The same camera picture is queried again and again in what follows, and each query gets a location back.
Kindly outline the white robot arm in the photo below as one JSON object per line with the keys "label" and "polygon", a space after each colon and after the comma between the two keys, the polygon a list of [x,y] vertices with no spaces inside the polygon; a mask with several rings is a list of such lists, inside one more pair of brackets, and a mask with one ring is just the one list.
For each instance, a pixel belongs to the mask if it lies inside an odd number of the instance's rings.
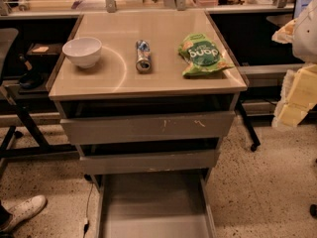
{"label": "white robot arm", "polygon": [[293,55],[304,61],[298,71],[286,72],[273,113],[271,126],[286,131],[296,127],[317,105],[317,0],[276,31],[272,39],[292,43]]}

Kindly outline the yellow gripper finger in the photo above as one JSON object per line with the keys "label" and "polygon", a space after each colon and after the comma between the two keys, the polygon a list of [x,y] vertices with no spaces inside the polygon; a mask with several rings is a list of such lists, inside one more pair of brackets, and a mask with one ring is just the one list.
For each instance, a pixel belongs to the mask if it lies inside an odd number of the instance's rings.
{"label": "yellow gripper finger", "polygon": [[295,128],[317,105],[317,64],[309,63],[298,71],[288,70],[282,82],[273,128]]}
{"label": "yellow gripper finger", "polygon": [[291,44],[296,20],[293,19],[276,31],[271,39],[280,44]]}

